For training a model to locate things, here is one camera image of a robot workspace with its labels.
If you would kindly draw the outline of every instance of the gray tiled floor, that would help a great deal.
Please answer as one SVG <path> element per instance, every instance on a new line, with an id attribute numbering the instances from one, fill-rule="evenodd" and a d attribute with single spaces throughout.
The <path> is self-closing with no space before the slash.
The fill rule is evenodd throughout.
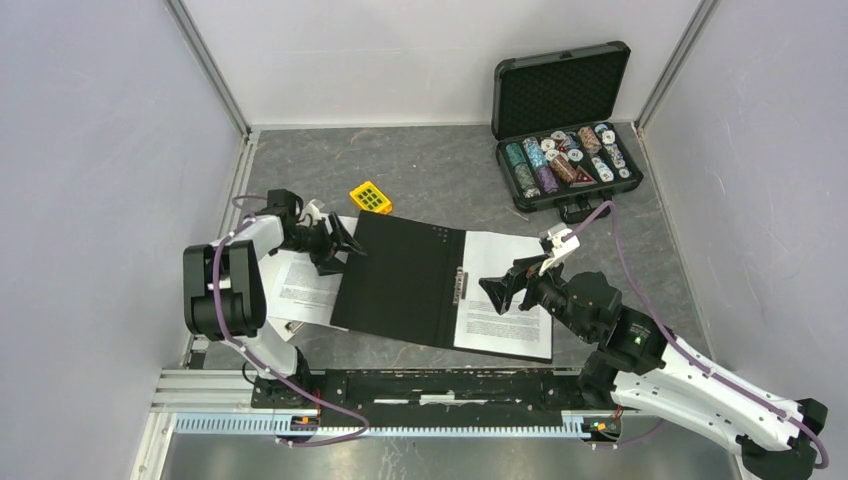
<path id="1" fill-rule="evenodd" d="M 619 141 L 645 172 L 638 189 L 615 199 L 622 213 L 625 254 L 666 323 L 707 353 L 650 171 L 629 125 L 616 127 L 623 137 Z M 305 200 L 322 200 L 325 211 L 356 216 L 348 192 L 372 180 L 392 200 L 392 215 L 404 218 L 531 236 L 558 223 L 554 210 L 531 214 L 515 210 L 494 161 L 495 144 L 487 126 L 267 131 L 259 137 L 248 192 L 287 188 Z M 566 263 L 565 278 L 602 271 L 624 292 L 626 304 L 644 310 L 618 263 L 610 220 L 592 225 L 580 243 Z M 533 365 L 311 325 L 304 326 L 292 343 L 312 368 Z M 579 367 L 594 348 L 555 323 L 555 366 Z M 206 360 L 206 368 L 234 369 L 241 364 L 241 357 L 221 345 L 212 345 Z"/>

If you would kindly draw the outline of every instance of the stack of poker chips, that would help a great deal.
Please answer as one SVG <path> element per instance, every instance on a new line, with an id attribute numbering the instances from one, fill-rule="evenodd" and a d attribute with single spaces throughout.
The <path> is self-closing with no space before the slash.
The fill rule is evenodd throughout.
<path id="1" fill-rule="evenodd" d="M 552 172 L 551 167 L 548 166 L 548 160 L 545 158 L 545 152 L 542 151 L 539 141 L 536 140 L 535 137 L 528 137 L 524 139 L 522 144 L 524 145 L 524 151 L 527 152 L 527 158 L 530 159 L 530 165 L 533 166 L 533 170 L 536 172 L 536 176 L 542 184 L 542 190 L 544 190 L 545 193 L 553 193 L 559 190 L 559 185 L 557 185 L 554 172 Z"/>
<path id="2" fill-rule="evenodd" d="M 618 149 L 618 145 L 614 143 L 612 145 L 604 145 L 604 149 L 612 159 L 612 164 L 615 165 L 615 168 L 624 168 L 626 166 L 624 163 L 624 154 Z"/>
<path id="3" fill-rule="evenodd" d="M 594 155 L 600 151 L 601 142 L 598 140 L 598 137 L 595 136 L 595 132 L 593 132 L 591 128 L 583 127 L 577 131 L 577 135 L 580 137 L 580 143 L 583 144 L 583 148 L 585 148 L 587 152 Z"/>
<path id="4" fill-rule="evenodd" d="M 595 134 L 604 145 L 615 145 L 615 132 L 606 123 L 595 125 Z"/>
<path id="5" fill-rule="evenodd" d="M 595 166 L 595 170 L 598 172 L 598 176 L 601 178 L 602 182 L 611 182 L 615 180 L 615 175 L 612 173 L 612 170 L 604 163 L 601 157 L 592 157 L 592 165 Z"/>
<path id="6" fill-rule="evenodd" d="M 563 149 L 568 151 L 568 147 L 575 146 L 575 144 L 568 135 L 559 131 L 552 133 L 550 137 L 550 140 L 558 143 L 551 145 L 550 143 L 547 143 L 546 140 L 542 140 L 541 146 L 542 150 L 545 150 L 545 158 L 548 160 L 551 170 L 553 170 L 563 182 L 570 184 L 575 178 L 577 178 L 577 170 L 568 163 L 568 160 L 565 158 L 566 154 L 563 153 Z"/>
<path id="7" fill-rule="evenodd" d="M 517 143 L 510 143 L 506 146 L 506 156 L 515 172 L 518 188 L 521 189 L 521 194 L 524 195 L 524 198 L 541 195 L 539 189 L 536 188 L 536 182 L 533 181 L 533 174 L 530 172 L 530 167 L 527 166 L 527 162 L 524 160 L 524 154 L 521 153 L 521 147 Z"/>

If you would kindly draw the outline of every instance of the binder ring mechanism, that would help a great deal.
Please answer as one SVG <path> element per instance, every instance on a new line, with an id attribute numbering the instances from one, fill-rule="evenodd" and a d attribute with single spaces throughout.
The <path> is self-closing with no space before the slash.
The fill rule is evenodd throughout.
<path id="1" fill-rule="evenodd" d="M 465 298 L 465 289 L 468 286 L 468 272 L 462 267 L 456 267 L 456 276 L 453 281 L 453 305 L 459 305 L 459 301 Z"/>

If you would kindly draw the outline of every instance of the poker chip set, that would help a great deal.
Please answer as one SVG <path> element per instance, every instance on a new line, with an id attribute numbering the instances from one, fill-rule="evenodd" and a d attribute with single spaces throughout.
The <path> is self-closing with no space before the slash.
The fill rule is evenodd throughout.
<path id="1" fill-rule="evenodd" d="M 559 208 L 577 223 L 594 209 L 589 200 L 639 186 L 642 173 L 606 121 L 629 56 L 611 42 L 498 64 L 492 133 L 519 210 Z"/>
<path id="2" fill-rule="evenodd" d="M 518 142 L 507 144 L 509 165 L 524 198 L 557 193 L 568 188 L 610 183 L 632 176 L 624 153 L 616 144 L 612 126 L 599 123 L 577 132 L 556 130 L 547 136 L 521 140 L 523 153 L 538 182 L 534 181 Z"/>

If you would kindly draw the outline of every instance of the black binder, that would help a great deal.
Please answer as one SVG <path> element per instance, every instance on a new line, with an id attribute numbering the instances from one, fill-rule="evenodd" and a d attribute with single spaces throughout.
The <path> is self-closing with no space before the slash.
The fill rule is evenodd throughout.
<path id="1" fill-rule="evenodd" d="M 466 233 L 360 212 L 354 237 L 368 255 L 348 257 L 330 324 L 420 345 L 551 363 L 550 358 L 454 346 L 454 294 L 480 288 L 464 279 L 458 283 Z M 511 262 L 505 259 L 506 267 Z"/>

